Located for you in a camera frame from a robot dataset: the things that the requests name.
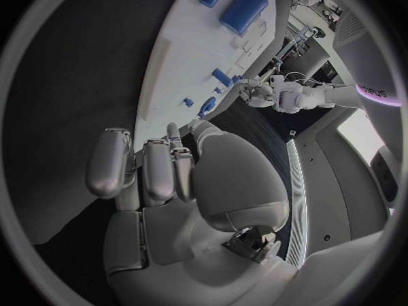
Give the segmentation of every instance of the purple light strip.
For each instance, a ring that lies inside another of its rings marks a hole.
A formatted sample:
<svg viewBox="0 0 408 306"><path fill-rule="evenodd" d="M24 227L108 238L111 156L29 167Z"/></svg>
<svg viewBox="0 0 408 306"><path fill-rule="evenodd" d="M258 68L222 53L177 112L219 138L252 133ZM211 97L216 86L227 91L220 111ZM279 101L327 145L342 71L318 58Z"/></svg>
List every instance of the purple light strip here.
<svg viewBox="0 0 408 306"><path fill-rule="evenodd" d="M403 104L401 102L391 102L391 101L384 101L382 99L377 99L372 95L367 94L359 85L356 84L357 92L360 93L363 97L367 98L368 100L372 100L381 104L389 105L391 107L402 107Z"/></svg>

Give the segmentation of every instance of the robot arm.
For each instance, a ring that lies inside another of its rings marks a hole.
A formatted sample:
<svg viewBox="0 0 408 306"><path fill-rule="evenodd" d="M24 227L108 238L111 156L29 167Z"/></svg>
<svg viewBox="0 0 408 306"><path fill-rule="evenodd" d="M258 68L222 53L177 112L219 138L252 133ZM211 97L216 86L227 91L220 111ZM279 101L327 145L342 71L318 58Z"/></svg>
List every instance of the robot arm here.
<svg viewBox="0 0 408 306"><path fill-rule="evenodd" d="M271 85L257 80L240 80L239 94L250 107L272 106L279 112L294 114L300 109L315 107L362 108L355 86L334 87L328 84L315 88L296 82L285 82L282 75L271 78Z"/></svg>

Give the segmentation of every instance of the robotic hand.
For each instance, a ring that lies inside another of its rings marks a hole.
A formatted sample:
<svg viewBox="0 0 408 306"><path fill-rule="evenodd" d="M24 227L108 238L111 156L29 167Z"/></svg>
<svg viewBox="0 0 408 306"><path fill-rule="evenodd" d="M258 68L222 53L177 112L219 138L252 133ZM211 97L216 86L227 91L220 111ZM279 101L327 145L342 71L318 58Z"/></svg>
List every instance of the robotic hand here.
<svg viewBox="0 0 408 306"><path fill-rule="evenodd" d="M315 107L362 108L355 86L334 87L328 84L315 88L296 82L285 82L282 75L271 77L271 85L258 80L239 80L239 95L250 107L273 107L276 111L294 114L300 109Z"/></svg>

